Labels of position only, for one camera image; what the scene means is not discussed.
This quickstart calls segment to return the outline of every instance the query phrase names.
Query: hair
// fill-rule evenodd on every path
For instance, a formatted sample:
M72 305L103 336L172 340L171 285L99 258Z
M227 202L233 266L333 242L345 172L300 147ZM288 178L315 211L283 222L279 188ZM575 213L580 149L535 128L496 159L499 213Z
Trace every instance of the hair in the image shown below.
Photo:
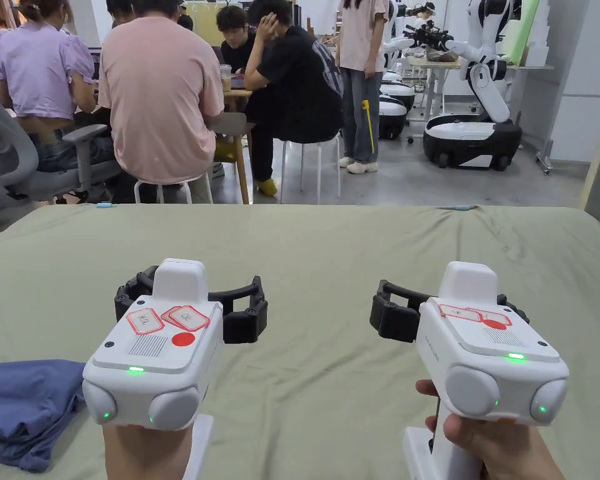
M229 31L247 26L247 12L238 5L228 5L218 11L216 16L218 30Z
M280 25L290 26L293 23L291 3L286 0L254 0L247 12L251 25L259 25L269 14L275 14Z
M188 15L181 15L177 18L177 24L185 27L187 30L193 31L193 19Z
M361 3L362 3L362 0L356 0L356 8L360 8ZM344 0L343 6L345 8L351 8L351 0Z
M61 7L65 8L68 21L74 20L74 15L71 12L69 0L21 0L18 10L21 11L28 20L34 22L41 22L44 19L48 19L56 11L59 11Z
M138 17L144 17L148 11L159 11L167 17L173 17L181 2L182 0L131 0Z
M107 0L107 11L111 15L116 13L131 15L133 13L131 0Z

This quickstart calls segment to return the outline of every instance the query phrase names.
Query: speaker grille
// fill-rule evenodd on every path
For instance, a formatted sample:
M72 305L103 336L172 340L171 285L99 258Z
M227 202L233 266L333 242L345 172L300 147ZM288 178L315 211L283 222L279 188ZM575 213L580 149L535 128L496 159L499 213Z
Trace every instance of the speaker grille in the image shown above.
M514 347L526 347L516 335L508 330L496 330L494 328L484 328L484 332L493 343L500 345L511 345Z
M138 335L136 336L136 342L129 350L129 354L138 356L160 356L160 352L163 350L167 340L169 340L168 337Z

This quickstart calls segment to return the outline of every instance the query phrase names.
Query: lavender blouse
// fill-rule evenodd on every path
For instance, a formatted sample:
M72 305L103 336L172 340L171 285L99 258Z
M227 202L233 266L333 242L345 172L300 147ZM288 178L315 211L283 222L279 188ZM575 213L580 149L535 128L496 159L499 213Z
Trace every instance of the lavender blouse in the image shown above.
M0 80L6 80L18 116L72 119L71 76L93 83L93 70L82 39L49 24L28 22L0 32Z

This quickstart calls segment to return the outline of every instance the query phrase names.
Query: blue jeans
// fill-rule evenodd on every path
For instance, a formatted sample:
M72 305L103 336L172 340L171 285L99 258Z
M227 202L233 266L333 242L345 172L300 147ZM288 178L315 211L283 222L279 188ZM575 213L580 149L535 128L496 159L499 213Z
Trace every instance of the blue jeans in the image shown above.
M380 130L380 87L382 74L366 79L364 72L357 70L341 69L344 81L344 152L345 156L353 158L360 163L373 163L378 161L378 137ZM369 101L371 114L371 131L373 145L371 147L371 133L369 132L369 118L366 111L362 110L362 101Z
M78 152L76 146L62 140L62 137L73 129L55 130L55 143L43 142L37 133L30 133L29 138L36 147L39 171L54 172L78 168ZM111 137L95 137L89 145L91 164L115 160L113 140Z

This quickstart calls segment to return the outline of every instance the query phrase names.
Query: gray office chair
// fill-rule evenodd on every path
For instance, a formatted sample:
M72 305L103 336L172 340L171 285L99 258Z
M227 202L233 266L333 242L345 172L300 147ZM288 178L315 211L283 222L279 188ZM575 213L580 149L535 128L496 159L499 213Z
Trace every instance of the gray office chair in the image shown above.
M13 207L32 199L53 201L69 192L86 198L88 192L121 170L116 161L91 165L89 141L107 129L104 125L85 127L63 137L76 145L78 168L58 172L38 171L38 153L21 126L0 104L0 207Z

